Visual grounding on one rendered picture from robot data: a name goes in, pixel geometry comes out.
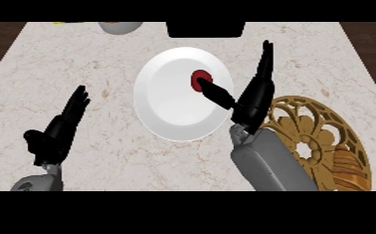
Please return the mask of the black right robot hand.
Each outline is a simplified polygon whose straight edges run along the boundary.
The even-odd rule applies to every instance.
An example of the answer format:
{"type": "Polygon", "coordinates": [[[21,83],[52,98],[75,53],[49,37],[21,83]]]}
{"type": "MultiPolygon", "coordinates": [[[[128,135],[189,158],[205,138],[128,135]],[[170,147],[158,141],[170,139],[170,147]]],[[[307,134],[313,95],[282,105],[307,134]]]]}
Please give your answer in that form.
{"type": "Polygon", "coordinates": [[[273,74],[273,44],[263,42],[261,59],[257,73],[236,100],[227,90],[214,82],[198,78],[202,95],[226,110],[233,109],[230,120],[240,124],[249,134],[255,134],[271,105],[274,94],[273,74]]]}

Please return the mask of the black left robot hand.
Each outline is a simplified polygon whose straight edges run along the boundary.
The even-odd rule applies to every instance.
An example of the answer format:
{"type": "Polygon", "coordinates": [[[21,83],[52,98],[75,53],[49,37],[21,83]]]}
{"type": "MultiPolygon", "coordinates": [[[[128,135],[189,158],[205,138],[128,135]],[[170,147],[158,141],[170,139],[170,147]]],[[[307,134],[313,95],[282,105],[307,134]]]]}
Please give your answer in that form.
{"type": "Polygon", "coordinates": [[[86,87],[78,86],[64,108],[47,125],[44,131],[30,129],[24,132],[28,151],[36,155],[34,164],[61,164],[66,159],[77,127],[90,103],[86,87]]]}

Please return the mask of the red tomato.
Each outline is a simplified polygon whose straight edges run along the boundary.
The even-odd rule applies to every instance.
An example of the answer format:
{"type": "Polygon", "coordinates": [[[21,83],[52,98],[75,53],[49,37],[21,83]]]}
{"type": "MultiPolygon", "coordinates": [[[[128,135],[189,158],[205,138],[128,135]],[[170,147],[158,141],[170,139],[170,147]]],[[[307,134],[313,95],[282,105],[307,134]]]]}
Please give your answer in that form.
{"type": "Polygon", "coordinates": [[[198,83],[198,78],[202,78],[205,79],[207,81],[212,82],[212,77],[211,77],[211,74],[208,71],[205,70],[195,70],[190,74],[190,86],[192,86],[192,89],[196,91],[196,92],[202,92],[202,89],[201,89],[201,85],[198,83]]]}

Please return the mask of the golden ornate round placemat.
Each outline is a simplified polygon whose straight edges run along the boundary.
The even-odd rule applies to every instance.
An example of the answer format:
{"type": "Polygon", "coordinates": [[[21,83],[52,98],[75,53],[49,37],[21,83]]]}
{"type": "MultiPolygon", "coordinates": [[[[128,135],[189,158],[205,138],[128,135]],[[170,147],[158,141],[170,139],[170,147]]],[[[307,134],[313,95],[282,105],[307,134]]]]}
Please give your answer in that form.
{"type": "Polygon", "coordinates": [[[332,176],[338,145],[354,153],[372,190],[372,170],[361,141],[339,114],[323,103],[301,96],[276,98],[261,126],[276,132],[319,190],[338,190],[332,176]]]}

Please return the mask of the grey bowl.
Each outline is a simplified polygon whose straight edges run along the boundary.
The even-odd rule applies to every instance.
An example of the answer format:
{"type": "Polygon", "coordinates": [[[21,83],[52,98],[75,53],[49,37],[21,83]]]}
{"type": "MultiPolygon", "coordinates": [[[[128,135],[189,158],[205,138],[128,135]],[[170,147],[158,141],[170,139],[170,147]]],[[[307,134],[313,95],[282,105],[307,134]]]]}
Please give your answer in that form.
{"type": "Polygon", "coordinates": [[[143,25],[142,22],[100,22],[103,31],[112,35],[125,35],[134,32],[143,25]]]}

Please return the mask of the black box appliance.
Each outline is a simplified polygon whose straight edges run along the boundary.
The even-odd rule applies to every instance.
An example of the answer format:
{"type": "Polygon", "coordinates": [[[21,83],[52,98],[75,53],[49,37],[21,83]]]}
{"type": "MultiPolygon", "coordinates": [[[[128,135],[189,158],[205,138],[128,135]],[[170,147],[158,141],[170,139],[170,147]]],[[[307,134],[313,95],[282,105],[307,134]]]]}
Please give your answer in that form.
{"type": "Polygon", "coordinates": [[[168,22],[171,38],[238,38],[243,22],[168,22]]]}

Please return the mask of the brown striped croissant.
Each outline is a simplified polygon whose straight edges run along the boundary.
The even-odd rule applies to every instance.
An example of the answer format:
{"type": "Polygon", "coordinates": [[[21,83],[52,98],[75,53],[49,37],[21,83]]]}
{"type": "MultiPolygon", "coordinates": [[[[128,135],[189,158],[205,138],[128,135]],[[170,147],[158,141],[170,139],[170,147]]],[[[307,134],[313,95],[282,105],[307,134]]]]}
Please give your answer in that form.
{"type": "Polygon", "coordinates": [[[339,191],[370,190],[370,181],[360,161],[344,145],[335,147],[332,176],[339,191]]]}

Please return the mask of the white round plate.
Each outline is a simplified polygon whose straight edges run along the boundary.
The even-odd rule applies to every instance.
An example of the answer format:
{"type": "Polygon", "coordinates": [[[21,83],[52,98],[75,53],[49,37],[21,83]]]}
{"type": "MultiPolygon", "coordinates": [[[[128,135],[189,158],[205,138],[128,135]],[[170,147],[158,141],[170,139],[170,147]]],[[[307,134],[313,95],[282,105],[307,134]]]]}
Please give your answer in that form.
{"type": "Polygon", "coordinates": [[[134,84],[139,118],[151,132],[171,141],[204,138],[229,116],[229,111],[190,86],[196,70],[205,70],[212,82],[233,93],[232,77],[221,60],[192,47],[173,48],[155,55],[134,84]]]}

